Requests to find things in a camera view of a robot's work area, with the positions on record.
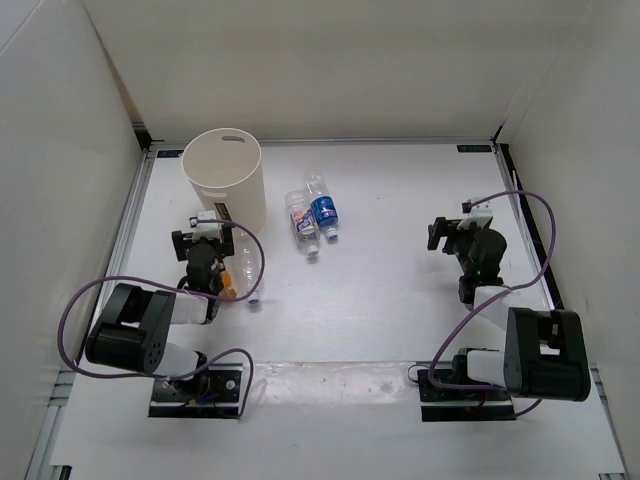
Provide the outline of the clear bottle blue cap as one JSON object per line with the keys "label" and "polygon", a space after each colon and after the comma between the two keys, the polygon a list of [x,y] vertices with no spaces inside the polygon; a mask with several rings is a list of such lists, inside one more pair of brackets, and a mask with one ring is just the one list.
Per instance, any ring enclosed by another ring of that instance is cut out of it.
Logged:
{"label": "clear bottle blue cap", "polygon": [[[260,272],[259,255],[256,247],[248,243],[241,243],[237,250],[236,270],[238,274],[238,288],[242,295],[246,295],[256,284]],[[248,308],[257,312],[262,307],[262,284],[246,299]]]}

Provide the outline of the orange plastic bottle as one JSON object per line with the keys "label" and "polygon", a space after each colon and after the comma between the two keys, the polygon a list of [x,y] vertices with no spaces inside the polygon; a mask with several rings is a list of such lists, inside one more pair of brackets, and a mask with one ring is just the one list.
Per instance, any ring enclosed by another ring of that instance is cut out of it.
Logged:
{"label": "orange plastic bottle", "polygon": [[237,297],[237,293],[232,286],[231,275],[227,270],[221,273],[221,280],[222,280],[223,289],[221,290],[220,295],[223,298],[235,299]]}

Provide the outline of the clear bottle orange blue label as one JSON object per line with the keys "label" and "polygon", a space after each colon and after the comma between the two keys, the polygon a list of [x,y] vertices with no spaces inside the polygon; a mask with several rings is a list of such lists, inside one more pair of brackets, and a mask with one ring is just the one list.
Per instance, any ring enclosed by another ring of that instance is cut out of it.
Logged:
{"label": "clear bottle orange blue label", "polygon": [[316,261],[320,251],[320,232],[306,193],[303,190],[287,193],[285,205],[298,250],[309,261]]}

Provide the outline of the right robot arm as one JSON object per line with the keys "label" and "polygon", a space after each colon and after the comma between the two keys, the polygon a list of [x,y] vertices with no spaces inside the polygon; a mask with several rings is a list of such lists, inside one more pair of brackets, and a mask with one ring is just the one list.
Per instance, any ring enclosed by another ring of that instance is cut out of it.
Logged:
{"label": "right robot arm", "polygon": [[438,217],[428,227],[427,249],[435,250],[444,240],[442,252],[460,265],[458,295],[470,309],[461,325],[484,316],[505,331],[504,348],[462,348],[452,360],[450,375],[438,377],[436,364],[446,349],[442,347],[429,366],[429,383],[464,400],[490,390],[536,400],[586,400],[591,377],[579,315],[517,302],[516,289],[500,277],[506,239],[490,223]]}

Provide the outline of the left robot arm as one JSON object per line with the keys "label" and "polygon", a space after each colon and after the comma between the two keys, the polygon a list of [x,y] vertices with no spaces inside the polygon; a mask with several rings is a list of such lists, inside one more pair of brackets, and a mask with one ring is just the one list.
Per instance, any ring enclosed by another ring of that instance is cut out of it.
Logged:
{"label": "left robot arm", "polygon": [[85,353],[93,364],[167,377],[169,385],[197,400],[210,388],[209,373],[199,368],[207,357],[170,343],[169,329],[212,323],[221,302],[202,295],[223,294],[224,259],[234,254],[234,243],[228,226],[193,221],[192,228],[191,233],[172,233],[177,259],[186,263],[179,291],[117,284],[89,334]]}

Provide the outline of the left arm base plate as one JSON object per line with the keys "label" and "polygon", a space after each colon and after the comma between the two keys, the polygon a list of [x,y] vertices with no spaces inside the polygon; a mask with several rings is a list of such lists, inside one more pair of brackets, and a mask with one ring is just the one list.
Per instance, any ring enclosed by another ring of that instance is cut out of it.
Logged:
{"label": "left arm base plate", "polygon": [[238,419],[243,366],[214,364],[197,379],[180,382],[156,380],[147,416],[172,419]]}

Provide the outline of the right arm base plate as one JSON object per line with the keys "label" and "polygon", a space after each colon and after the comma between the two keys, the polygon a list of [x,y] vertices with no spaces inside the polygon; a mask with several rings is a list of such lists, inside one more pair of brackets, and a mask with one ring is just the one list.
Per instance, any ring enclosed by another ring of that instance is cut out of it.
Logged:
{"label": "right arm base plate", "polygon": [[503,391],[436,388],[426,368],[417,371],[421,420],[424,423],[491,422],[516,419],[511,397]]}

